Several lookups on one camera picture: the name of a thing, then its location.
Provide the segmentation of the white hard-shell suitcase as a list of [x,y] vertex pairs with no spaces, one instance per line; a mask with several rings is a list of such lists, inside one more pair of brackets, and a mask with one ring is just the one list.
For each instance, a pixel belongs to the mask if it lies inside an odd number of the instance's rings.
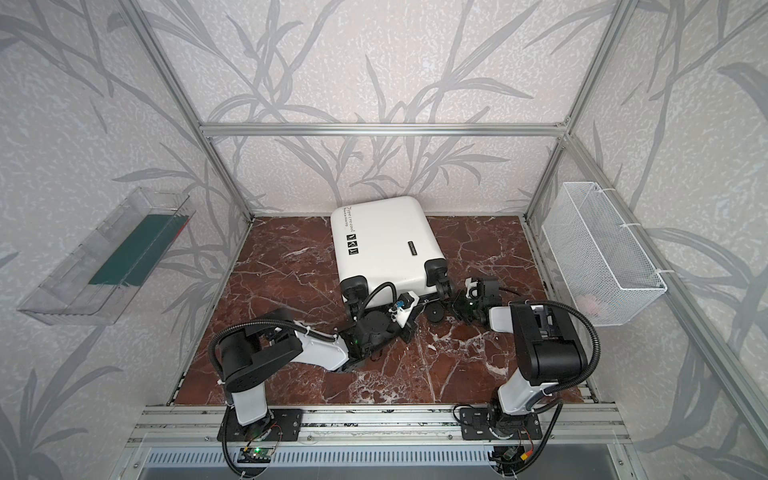
[[448,262],[415,198],[339,207],[331,214],[331,229],[340,291],[351,319],[394,303],[402,293],[450,298]]

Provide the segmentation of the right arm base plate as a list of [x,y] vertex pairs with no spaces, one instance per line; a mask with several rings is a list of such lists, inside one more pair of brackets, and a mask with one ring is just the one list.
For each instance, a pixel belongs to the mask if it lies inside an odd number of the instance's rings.
[[463,440],[533,441],[543,438],[541,422],[535,414],[502,414],[497,419],[489,413],[487,407],[465,404],[454,406],[452,415],[461,428]]

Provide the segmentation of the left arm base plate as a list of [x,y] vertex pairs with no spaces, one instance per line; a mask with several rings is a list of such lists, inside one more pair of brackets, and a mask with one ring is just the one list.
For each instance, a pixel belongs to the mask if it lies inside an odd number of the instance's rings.
[[270,409],[266,417],[247,426],[238,423],[233,407],[225,410],[225,422],[219,428],[217,440],[222,442],[295,442],[302,425],[302,409]]

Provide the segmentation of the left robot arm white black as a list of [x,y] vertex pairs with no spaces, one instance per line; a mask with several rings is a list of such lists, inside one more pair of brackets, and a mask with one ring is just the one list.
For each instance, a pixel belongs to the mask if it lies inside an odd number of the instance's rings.
[[264,383],[283,367],[302,363],[330,372],[351,371],[396,338],[410,340],[422,310],[397,301],[387,310],[362,314],[343,331],[325,334],[295,322],[281,308],[217,333],[207,354],[238,424],[248,427],[271,415]]

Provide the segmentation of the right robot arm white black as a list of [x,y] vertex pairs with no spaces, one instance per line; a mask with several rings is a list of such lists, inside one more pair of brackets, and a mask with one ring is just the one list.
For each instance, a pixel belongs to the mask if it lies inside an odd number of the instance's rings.
[[517,367],[497,390],[493,411],[498,418],[537,413],[539,401],[585,381],[599,364],[601,344],[595,326],[567,304],[552,300],[504,304],[472,287],[456,295],[451,309],[461,320],[513,335]]

